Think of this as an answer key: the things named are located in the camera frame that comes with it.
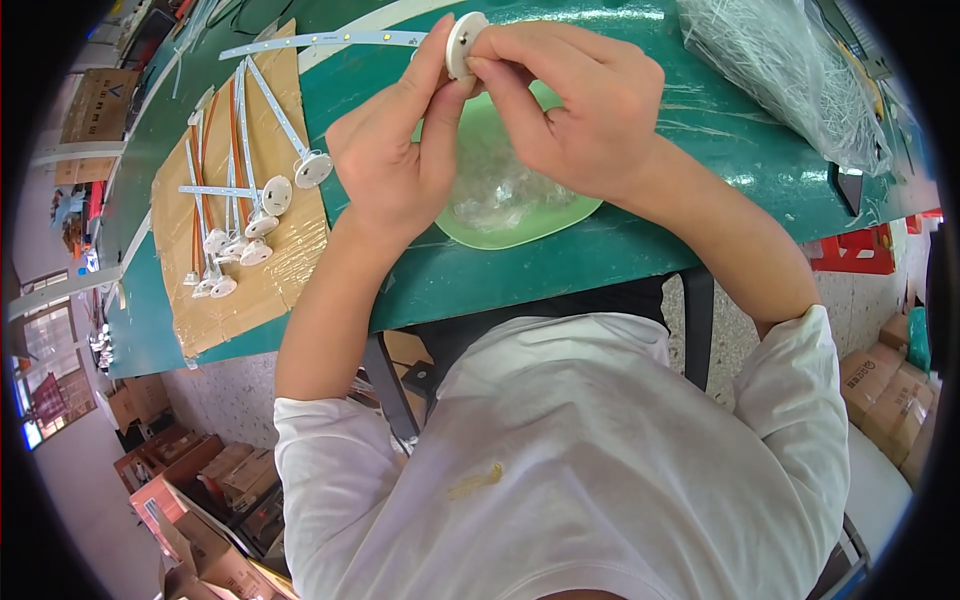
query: finger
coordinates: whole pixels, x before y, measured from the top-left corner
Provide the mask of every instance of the finger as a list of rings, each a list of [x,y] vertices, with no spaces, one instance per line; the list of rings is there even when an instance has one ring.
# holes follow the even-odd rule
[[[427,185],[453,182],[457,172],[457,127],[476,77],[449,82],[430,101],[420,133],[420,179]]]
[[[538,24],[549,25],[491,25],[477,35],[470,55],[489,60],[518,62],[557,92],[564,102],[582,96],[585,91],[593,90],[594,86],[590,85],[590,82],[596,78],[598,68],[605,67],[559,36],[553,35],[553,28],[518,27]]]
[[[559,146],[547,127],[543,109],[527,84],[506,62],[468,58],[467,64],[487,87],[521,162],[536,170],[535,164],[558,152]]]
[[[446,39],[453,29],[453,14],[447,14],[433,26],[420,43],[417,53],[400,81],[391,87],[390,97],[374,119],[381,132],[408,140],[433,98],[446,65]]]
[[[570,25],[569,23],[559,23],[557,21],[525,21],[499,26],[499,29],[502,31],[498,32],[497,30],[493,30],[484,37],[504,35],[521,37],[552,36],[565,41],[567,44],[602,64],[620,60],[626,48],[636,48],[634,44],[629,42],[601,36],[582,27]],[[481,36],[477,37],[477,42],[481,41],[480,38]],[[473,56],[491,58],[484,54],[478,54],[483,51],[485,51],[485,46],[481,45],[479,48],[474,46],[470,53]]]

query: red plastic stool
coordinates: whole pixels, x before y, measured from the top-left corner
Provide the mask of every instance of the red plastic stool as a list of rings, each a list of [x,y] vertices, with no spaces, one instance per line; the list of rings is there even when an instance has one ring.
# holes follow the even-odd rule
[[[920,235],[924,232],[924,217],[944,218],[944,211],[941,208],[928,210],[912,217],[906,218],[906,232],[910,235]]]
[[[810,259],[814,271],[890,275],[896,270],[894,255],[890,251],[893,247],[890,225],[886,223],[825,237],[820,240],[820,245],[824,257]],[[871,255],[861,258],[864,251],[871,251]]]

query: brown cardboard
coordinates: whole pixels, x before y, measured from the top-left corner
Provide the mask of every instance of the brown cardboard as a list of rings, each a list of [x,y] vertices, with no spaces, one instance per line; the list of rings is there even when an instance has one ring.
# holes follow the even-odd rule
[[[140,417],[140,422],[150,423],[170,408],[167,389],[159,374],[126,377],[123,383],[130,390],[133,411]]]
[[[193,513],[181,516],[172,528],[161,522],[160,529],[180,561],[201,581],[229,589],[240,598],[273,596],[273,587],[233,544]]]
[[[850,422],[863,428],[867,412],[886,389],[896,367],[874,356],[854,350],[840,361],[840,395],[847,402]]]
[[[121,141],[137,71],[87,69],[63,119],[60,143]],[[57,163],[54,185],[109,179],[116,157],[80,158]]]
[[[867,353],[873,356],[877,362],[883,363],[884,366],[889,367],[891,371],[896,371],[903,366],[903,361],[906,360],[906,356],[893,348],[880,342],[874,343],[870,346],[870,349],[867,350]]]
[[[860,430],[895,467],[910,453],[920,433],[933,392],[905,371],[897,371],[867,411]]]
[[[162,570],[160,573],[160,597],[163,600],[181,600],[181,598],[186,598],[186,600],[224,600],[222,596],[214,593],[208,585],[200,581],[186,564],[178,564],[166,573],[163,573]],[[232,592],[230,592],[230,595],[236,598],[236,595]]]
[[[274,452],[258,448],[237,468],[224,478],[224,492],[229,496],[233,509],[242,511],[265,493],[276,481]]]
[[[297,595],[297,592],[294,590],[294,583],[290,581],[289,577],[284,577],[253,559],[248,559],[248,561],[250,561],[253,568],[270,583],[271,587],[273,587],[276,593],[280,594],[282,598],[286,600],[300,600],[300,596]]]
[[[63,119],[60,143],[120,141],[140,73],[87,69]]]
[[[113,171],[116,157],[76,158],[61,160],[54,173],[54,185],[73,185],[89,181],[106,181]]]
[[[878,340],[894,350],[906,351],[910,345],[907,316],[897,313],[880,328]]]
[[[910,448],[906,460],[900,465],[900,473],[902,473],[903,479],[906,479],[906,482],[914,490],[920,484],[920,476],[924,472],[926,456],[930,452],[930,444],[933,441],[933,429],[937,420],[937,400],[938,397],[934,394],[930,410],[926,411],[926,419],[920,427],[920,433],[917,434],[917,439],[913,441],[913,446]]]
[[[113,419],[117,422],[120,434],[127,435],[130,424],[137,419],[133,410],[130,391],[127,388],[120,388],[113,396],[107,398],[107,404],[110,407],[110,412],[113,413]]]
[[[166,464],[177,460],[181,454],[199,444],[201,440],[202,436],[193,431],[188,431],[182,438],[177,438],[168,444],[164,444],[157,450],[160,456],[163,457],[164,464]]]
[[[290,20],[276,35],[293,35],[295,29],[295,22]],[[306,139],[296,49],[258,53],[253,59],[294,131]],[[203,173],[207,185],[227,184],[231,86],[232,76],[220,87],[212,116],[212,102],[204,113],[204,125],[210,127],[209,139],[204,144]],[[256,184],[262,187],[269,178],[280,174],[292,178],[294,162],[299,158],[297,152],[249,73],[246,88]],[[183,355],[194,356],[293,308],[326,246],[327,228],[320,188],[302,189],[294,185],[290,208],[280,218],[279,227],[266,236],[273,255],[253,267],[241,267],[237,263],[224,265],[224,272],[238,284],[228,297],[214,302],[191,298],[192,290],[182,282],[191,270],[194,197],[178,190],[179,186],[190,183],[184,147],[187,136],[188,132],[184,131],[156,171],[151,189],[151,216],[156,255],[173,312],[174,332]],[[224,201],[222,197],[210,197],[213,225],[218,228],[224,226]]]
[[[239,442],[227,444],[224,451],[218,454],[215,459],[210,461],[209,465],[200,471],[200,475],[209,477],[218,484],[223,483],[224,477],[229,475],[231,471],[237,468],[237,466],[252,453],[253,446],[250,444],[242,444]]]

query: table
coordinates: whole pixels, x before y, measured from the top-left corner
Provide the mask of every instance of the table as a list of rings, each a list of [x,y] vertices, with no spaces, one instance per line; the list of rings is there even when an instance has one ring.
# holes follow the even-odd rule
[[[445,12],[483,11],[493,23],[554,18],[640,45],[666,73],[658,131],[755,200],[798,242],[888,222],[937,205],[935,185],[918,145],[920,137],[911,136],[912,141],[907,142],[888,120],[884,127],[897,152],[894,174],[864,181],[861,211],[852,217],[828,182],[828,163],[683,48],[672,0],[632,0],[617,3],[615,8],[602,0],[510,6],[502,6],[500,0],[467,0],[417,14],[421,6],[443,3],[400,0],[388,7],[397,16],[382,27],[427,31]],[[329,31],[381,6],[376,0],[328,4],[295,3],[281,22],[294,16],[298,33]],[[281,0],[250,3],[241,27],[259,31],[284,5]],[[104,208],[99,244],[104,268],[117,264],[133,240],[149,208],[153,173],[177,143],[197,99],[211,85],[225,81],[236,66],[236,60],[217,61],[217,54],[250,40],[250,36],[231,31],[229,21],[229,17],[223,19],[204,32],[194,51],[183,55],[176,100],[171,99],[175,78],[155,83],[156,76],[152,76],[156,98],[144,110],[128,143],[110,202]],[[173,55],[175,43],[168,39],[157,50],[155,72]],[[325,149],[326,128],[393,83],[409,57],[405,48],[351,46],[301,72],[311,147]],[[335,223],[348,204],[335,173],[321,190],[327,216]],[[185,364],[172,331],[170,306],[153,250],[153,237],[148,233],[123,279],[126,307],[121,309],[115,302],[108,309],[115,348],[110,376],[161,372]],[[443,319],[679,271],[697,263],[693,252],[671,233],[611,205],[601,206],[574,227],[499,252],[460,246],[432,227],[387,276],[373,308],[371,328]],[[286,321],[284,316],[256,327],[191,357],[191,362],[276,350]]]

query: cardboard sheet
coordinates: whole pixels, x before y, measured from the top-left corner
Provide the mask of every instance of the cardboard sheet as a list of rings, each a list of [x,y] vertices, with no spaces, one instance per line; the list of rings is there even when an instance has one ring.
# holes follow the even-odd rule
[[[276,32],[276,36],[292,36],[295,27],[295,21],[291,19]],[[302,139],[307,139],[297,51],[286,48],[261,53],[254,56],[254,61],[294,131]],[[275,175],[284,175],[293,181],[297,151],[276,121],[253,75],[248,72],[246,77],[247,123],[257,188],[262,189],[264,183]],[[204,112],[204,127],[212,128],[204,163],[206,185],[227,185],[229,87],[232,82],[231,76],[220,87],[212,121],[209,105]],[[183,285],[183,277],[190,271],[195,201],[193,194],[178,191],[179,186],[190,184],[184,149],[188,131],[185,123],[183,126],[180,142],[156,172],[151,190],[151,210],[163,285],[173,309],[174,332],[183,356],[192,357],[293,308],[326,247],[327,226],[320,188],[301,189],[294,185],[290,208],[279,217],[279,227],[266,236],[274,254],[253,267],[241,267],[238,263],[224,265],[224,273],[237,282],[237,289],[229,296],[191,298],[193,288]],[[226,199],[219,196],[209,199],[214,224],[222,228]]]

